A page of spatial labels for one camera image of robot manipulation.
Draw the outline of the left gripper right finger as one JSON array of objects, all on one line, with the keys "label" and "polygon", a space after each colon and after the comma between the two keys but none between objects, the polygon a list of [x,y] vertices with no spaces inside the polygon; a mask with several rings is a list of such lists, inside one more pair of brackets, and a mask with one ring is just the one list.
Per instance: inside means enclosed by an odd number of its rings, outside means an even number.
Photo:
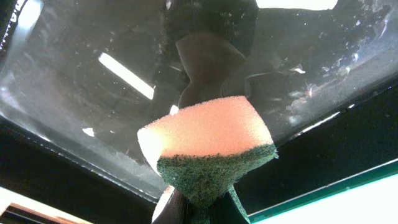
[{"label": "left gripper right finger", "polygon": [[211,204],[206,210],[208,224],[250,224],[250,220],[233,185],[227,188],[212,187]]}]

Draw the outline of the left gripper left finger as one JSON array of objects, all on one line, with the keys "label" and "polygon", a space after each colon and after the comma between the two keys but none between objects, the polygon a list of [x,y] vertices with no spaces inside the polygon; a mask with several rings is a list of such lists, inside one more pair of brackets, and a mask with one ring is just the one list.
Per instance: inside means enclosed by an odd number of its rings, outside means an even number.
[{"label": "left gripper left finger", "polygon": [[188,200],[173,186],[168,186],[161,195],[152,214],[151,224],[189,223]]}]

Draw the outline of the green and pink sponge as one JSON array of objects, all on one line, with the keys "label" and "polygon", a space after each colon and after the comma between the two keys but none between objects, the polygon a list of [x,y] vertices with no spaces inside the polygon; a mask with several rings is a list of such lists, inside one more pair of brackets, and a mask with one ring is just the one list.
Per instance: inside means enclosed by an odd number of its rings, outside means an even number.
[{"label": "green and pink sponge", "polygon": [[164,182],[200,208],[278,157],[267,126],[245,96],[186,107],[144,126],[137,138]]}]

